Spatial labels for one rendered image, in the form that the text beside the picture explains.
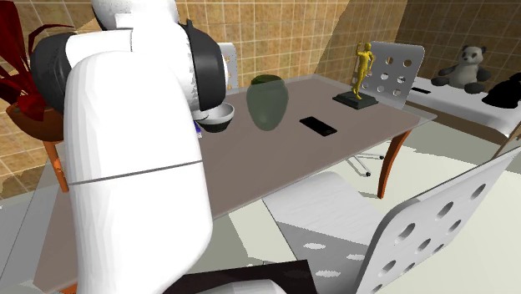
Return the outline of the red plant in brown pot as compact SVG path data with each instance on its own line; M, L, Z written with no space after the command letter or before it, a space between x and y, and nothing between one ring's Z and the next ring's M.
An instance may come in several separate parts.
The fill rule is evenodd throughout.
M11 75L0 66L0 99L9 103L6 112L15 125L43 142L61 190L67 192L68 183L56 150L56 144L63 141L63 116L38 92L28 61L34 39L51 27L45 24L35 29L25 43L16 5L0 0L0 58L17 70Z

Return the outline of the dark green vase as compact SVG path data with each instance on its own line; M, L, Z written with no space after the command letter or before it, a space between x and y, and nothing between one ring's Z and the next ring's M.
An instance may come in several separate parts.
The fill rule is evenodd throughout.
M282 121L289 94L285 81L272 74L253 78L246 93L248 111L258 129L271 131Z

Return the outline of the grey and black bowl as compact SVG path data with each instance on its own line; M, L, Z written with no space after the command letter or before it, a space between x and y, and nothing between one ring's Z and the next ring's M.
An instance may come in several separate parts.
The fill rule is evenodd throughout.
M198 120L199 126L207 132L219 133L226 130L235 114L233 105L223 102L218 107L206 111L207 117Z

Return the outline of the dark robot stand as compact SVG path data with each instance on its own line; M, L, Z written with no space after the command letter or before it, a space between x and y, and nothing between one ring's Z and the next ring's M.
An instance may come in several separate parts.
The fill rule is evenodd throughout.
M272 280L287 294L318 294L307 260L186 274L163 294L196 294L230 282L262 279Z

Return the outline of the brown table with orange legs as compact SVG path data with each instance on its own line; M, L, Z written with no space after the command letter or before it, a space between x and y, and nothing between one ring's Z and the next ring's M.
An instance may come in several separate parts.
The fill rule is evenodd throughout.
M346 85L318 75L287 84L289 104L279 125L258 129L248 113L246 91L227 101L235 115L227 129L204 134L200 153L212 220L324 170L419 125L417 115L385 104L350 109L332 98ZM321 136L300 122L313 116L337 129ZM59 194L38 263L35 285L44 292L77 286L78 258L68 193Z

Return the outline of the black phone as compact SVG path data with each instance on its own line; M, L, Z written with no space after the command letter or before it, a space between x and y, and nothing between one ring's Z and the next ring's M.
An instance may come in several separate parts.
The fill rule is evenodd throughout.
M337 129L331 127L329 124L326 124L313 116L300 119L300 122L323 137L335 134L337 132Z

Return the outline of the gold figure on dark base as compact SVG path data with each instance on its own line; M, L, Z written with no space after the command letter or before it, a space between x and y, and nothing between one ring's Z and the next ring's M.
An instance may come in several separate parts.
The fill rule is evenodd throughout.
M356 110L365 109L366 107L378 103L378 101L373 96L360 93L362 82L369 71L372 69L372 65L375 60L375 56L371 51L372 45L370 43L365 43L364 49L360 51L359 48L361 45L362 43L359 42L356 50L356 56L358 57L356 83L352 87L351 91L338 94L332 98L333 100Z

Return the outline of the black plush toy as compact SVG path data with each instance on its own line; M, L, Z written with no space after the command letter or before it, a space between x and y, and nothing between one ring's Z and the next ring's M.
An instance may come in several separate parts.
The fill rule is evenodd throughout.
M482 99L485 104L501 109L515 109L520 100L521 72L494 86Z

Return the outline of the panda plush toy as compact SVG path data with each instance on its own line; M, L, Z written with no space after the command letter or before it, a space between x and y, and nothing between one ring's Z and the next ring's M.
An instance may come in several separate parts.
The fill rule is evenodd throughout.
M482 82L491 77L491 73L480 66L487 49L465 45L458 56L458 64L438 71L438 76L431 79L434 86L450 85L463 89L467 94L479 94L485 90Z

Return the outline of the white perforated chair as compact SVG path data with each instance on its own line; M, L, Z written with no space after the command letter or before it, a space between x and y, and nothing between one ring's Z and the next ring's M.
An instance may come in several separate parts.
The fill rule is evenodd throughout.
M448 246L521 146L378 212L339 174L323 172L263 202L318 294L377 294Z
M372 41L370 44L375 60L362 82L360 93L373 96L379 103L402 109L422 64L424 47L378 41ZM356 50L355 66L352 87L357 81Z
M218 43L218 45L220 47L227 73L227 77L225 78L227 90L237 89L239 87L239 82L236 48L233 43Z

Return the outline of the white bed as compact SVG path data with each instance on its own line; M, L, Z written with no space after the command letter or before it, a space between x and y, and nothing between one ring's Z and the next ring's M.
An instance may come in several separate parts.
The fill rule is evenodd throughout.
M407 104L437 115L439 124L498 144L493 158L504 147L521 142L521 105L516 109L501 109L485 104L481 94L466 94L460 89L429 89L429 94L411 90Z

